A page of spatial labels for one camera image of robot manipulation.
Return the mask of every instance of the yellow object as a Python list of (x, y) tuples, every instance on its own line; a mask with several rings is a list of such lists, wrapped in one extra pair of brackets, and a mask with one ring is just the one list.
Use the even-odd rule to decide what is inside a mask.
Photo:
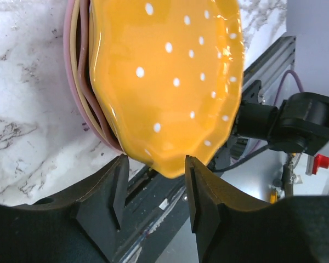
[(73, 7), (72, 19), (71, 19), (71, 33), (70, 33), (70, 53), (71, 53), (71, 65), (72, 65), (72, 73), (75, 81), (75, 85), (77, 88), (78, 96), (81, 100), (83, 108), (88, 115), (92, 125), (95, 127), (97, 132), (101, 135), (101, 137), (106, 140), (105, 134), (102, 131), (100, 125), (95, 120), (93, 113), (91, 112), (89, 105), (87, 103), (86, 98), (83, 95), (79, 80), (78, 80), (78, 65), (77, 65), (77, 54), (76, 54), (76, 32), (77, 32), (77, 22), (78, 15), (80, 12), (80, 0), (75, 0), (75, 5)]
[(168, 178), (207, 164), (241, 100), (236, 0), (92, 0), (90, 78), (124, 151)]
[(274, 204), (278, 201), (278, 192), (276, 189), (272, 190), (272, 193), (270, 194), (270, 203)]

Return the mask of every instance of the white wall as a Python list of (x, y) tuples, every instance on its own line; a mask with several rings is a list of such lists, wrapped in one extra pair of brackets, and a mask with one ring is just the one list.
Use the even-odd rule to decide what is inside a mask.
[[(329, 96), (329, 0), (288, 0), (287, 35), (297, 36), (295, 71), (305, 90)], [(295, 194), (328, 194), (329, 170), (309, 177), (306, 163), (304, 156), (296, 169), (304, 184)]]

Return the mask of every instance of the white polka dot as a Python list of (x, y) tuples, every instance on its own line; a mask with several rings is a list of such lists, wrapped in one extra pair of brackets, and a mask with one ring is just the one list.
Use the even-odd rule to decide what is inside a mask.
[(154, 8), (152, 7), (152, 4), (146, 3), (145, 4), (145, 11), (148, 15), (154, 14)]
[(209, 19), (209, 11), (208, 10), (205, 10), (204, 14), (205, 14), (205, 18), (206, 19)]
[(160, 130), (161, 130), (161, 125), (158, 122), (155, 123), (155, 125), (154, 125), (154, 131), (156, 133), (158, 133), (158, 132), (160, 132)]
[(193, 58), (195, 55), (194, 51), (193, 50), (189, 50), (189, 57)]
[(172, 50), (173, 50), (172, 44), (170, 42), (167, 42), (165, 49), (168, 53), (172, 52)]
[(179, 78), (175, 78), (175, 79), (173, 80), (173, 85), (174, 85), (175, 87), (178, 87), (178, 86), (180, 85), (180, 80), (179, 80)]
[(203, 43), (204, 43), (203, 37), (199, 37), (198, 42), (200, 43), (200, 45), (203, 45)]
[(136, 74), (137, 74), (137, 76), (139, 78), (142, 78), (144, 76), (144, 74), (145, 74), (145, 71), (144, 71), (144, 69), (142, 67), (138, 67), (137, 68), (137, 71), (136, 71)]
[(190, 25), (190, 17), (189, 16), (185, 16), (184, 17), (184, 23), (187, 25), (187, 26), (189, 26)]

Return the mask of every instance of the marble countertop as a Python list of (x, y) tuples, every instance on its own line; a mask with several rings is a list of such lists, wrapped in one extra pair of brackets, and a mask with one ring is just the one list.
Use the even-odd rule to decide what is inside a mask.
[[(0, 203), (56, 193), (118, 153), (85, 126), (63, 61), (65, 0), (0, 0)], [(239, 0), (247, 68), (286, 31), (286, 0)], [(131, 160), (134, 176), (142, 164)]]

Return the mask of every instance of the purple cable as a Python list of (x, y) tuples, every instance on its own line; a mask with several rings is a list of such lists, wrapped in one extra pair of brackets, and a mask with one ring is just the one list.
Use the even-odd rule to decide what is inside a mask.
[[(282, 78), (281, 78), (281, 81), (280, 81), (280, 84), (279, 84), (278, 90), (277, 90), (277, 92), (276, 92), (276, 96), (275, 96), (275, 100), (274, 100), (273, 106), (276, 105), (276, 103), (277, 103), (277, 101), (278, 101), (278, 99), (279, 99), (281, 89), (282, 89), (282, 87), (283, 87), (284, 81), (285, 81), (286, 76), (287, 76), (288, 74), (291, 74), (291, 75), (294, 77), (299, 92), (301, 93), (301, 92), (304, 92), (304, 91), (305, 91), (304, 88), (303, 88), (303, 86), (302, 86), (301, 80), (300, 80), (300, 78), (298, 77), (297, 73), (296, 73), (295, 71), (293, 71), (293, 70), (287, 70), (287, 71), (285, 71), (284, 75), (283, 75)], [(258, 146), (260, 145), (260, 143), (261, 143), (261, 141), (258, 141), (258, 142), (255, 144), (255, 146), (251, 149), (251, 151), (250, 151), (247, 155), (249, 155), (250, 153), (254, 152), (254, 151), (258, 148)], [(237, 162), (237, 160), (234, 160), (234, 159), (231, 159), (231, 161), (232, 161), (233, 163), (236, 163), (236, 162)]]

